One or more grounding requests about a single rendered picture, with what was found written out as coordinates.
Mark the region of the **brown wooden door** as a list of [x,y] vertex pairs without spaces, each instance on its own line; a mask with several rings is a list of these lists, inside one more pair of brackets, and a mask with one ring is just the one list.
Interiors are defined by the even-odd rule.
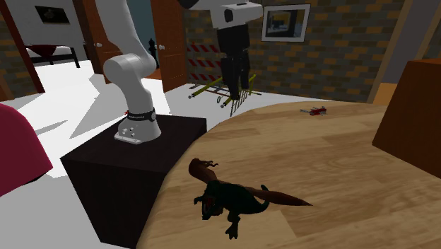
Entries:
[[95,74],[102,74],[105,83],[110,83],[103,72],[106,60],[122,55],[120,49],[106,36],[95,0],[72,0],[85,42],[85,49]]
[[165,92],[187,82],[186,42],[178,0],[151,0],[158,58]]

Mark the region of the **dark wall picture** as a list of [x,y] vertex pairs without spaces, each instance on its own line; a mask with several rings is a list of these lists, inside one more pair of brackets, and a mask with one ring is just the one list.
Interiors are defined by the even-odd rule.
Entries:
[[69,25],[69,19],[62,8],[49,6],[35,6],[35,9],[44,24]]

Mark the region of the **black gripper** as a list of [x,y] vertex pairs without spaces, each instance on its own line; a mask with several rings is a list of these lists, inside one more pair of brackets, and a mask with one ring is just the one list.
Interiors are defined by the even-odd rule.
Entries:
[[226,58],[220,60],[223,82],[228,86],[230,97],[232,100],[239,99],[238,80],[242,89],[249,88],[249,55],[246,49],[250,46],[249,26],[236,25],[229,28],[217,29],[219,49],[226,54]]

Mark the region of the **red pocket knife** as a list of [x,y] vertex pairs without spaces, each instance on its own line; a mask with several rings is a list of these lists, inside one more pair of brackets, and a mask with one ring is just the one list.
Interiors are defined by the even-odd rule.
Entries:
[[311,116],[315,116],[315,115],[324,116],[327,114],[327,109],[324,106],[322,106],[320,108],[311,108],[310,110],[300,109],[300,112],[308,113]]

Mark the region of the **brown long curved object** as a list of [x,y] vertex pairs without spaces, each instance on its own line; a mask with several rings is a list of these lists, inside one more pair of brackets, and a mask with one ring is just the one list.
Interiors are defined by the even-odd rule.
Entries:
[[[218,180],[216,174],[211,169],[208,169],[209,166],[215,167],[217,163],[213,164],[213,161],[201,161],[198,158],[194,158],[189,164],[189,174],[205,183]],[[244,188],[255,197],[270,203],[288,206],[311,206],[310,203],[303,199],[282,192],[258,190],[247,186],[244,186]]]

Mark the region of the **dark robot stand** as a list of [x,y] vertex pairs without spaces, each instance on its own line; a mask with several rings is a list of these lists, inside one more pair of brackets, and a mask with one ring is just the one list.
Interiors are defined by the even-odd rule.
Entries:
[[207,131],[201,117],[158,115],[157,121],[162,134],[153,141],[118,141],[114,123],[61,158],[103,243],[136,248],[165,176]]

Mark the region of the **white framed wall picture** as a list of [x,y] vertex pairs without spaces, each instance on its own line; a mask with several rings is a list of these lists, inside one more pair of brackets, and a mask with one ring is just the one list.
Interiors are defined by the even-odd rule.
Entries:
[[262,42],[304,42],[310,4],[265,6]]

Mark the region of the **brown wooden box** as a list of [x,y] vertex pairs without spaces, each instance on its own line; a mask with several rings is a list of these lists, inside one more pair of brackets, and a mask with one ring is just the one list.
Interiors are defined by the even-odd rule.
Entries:
[[441,58],[407,62],[372,145],[441,179]]

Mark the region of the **red white striped barrier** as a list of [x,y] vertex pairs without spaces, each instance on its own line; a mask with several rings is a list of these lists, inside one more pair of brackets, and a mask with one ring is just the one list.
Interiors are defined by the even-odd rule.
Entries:
[[213,44],[187,45],[188,77],[194,82],[212,82],[221,77],[221,52]]

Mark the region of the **dark framed bed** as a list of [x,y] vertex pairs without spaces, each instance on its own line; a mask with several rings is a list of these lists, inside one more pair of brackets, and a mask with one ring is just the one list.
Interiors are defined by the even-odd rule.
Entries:
[[76,51],[73,47],[58,45],[27,45],[28,52],[33,64],[49,62],[54,65],[55,61],[73,60],[76,67],[80,68]]

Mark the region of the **dark green dinosaur toy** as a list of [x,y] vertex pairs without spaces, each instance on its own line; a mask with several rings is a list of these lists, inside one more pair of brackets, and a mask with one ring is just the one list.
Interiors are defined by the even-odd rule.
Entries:
[[202,203],[202,219],[209,220],[212,216],[218,216],[222,209],[229,211],[228,221],[231,226],[225,231],[229,239],[237,239],[238,224],[241,214],[258,214],[267,209],[270,202],[260,203],[254,195],[243,186],[232,183],[221,183],[212,180],[207,183],[202,196],[194,198],[194,204]]

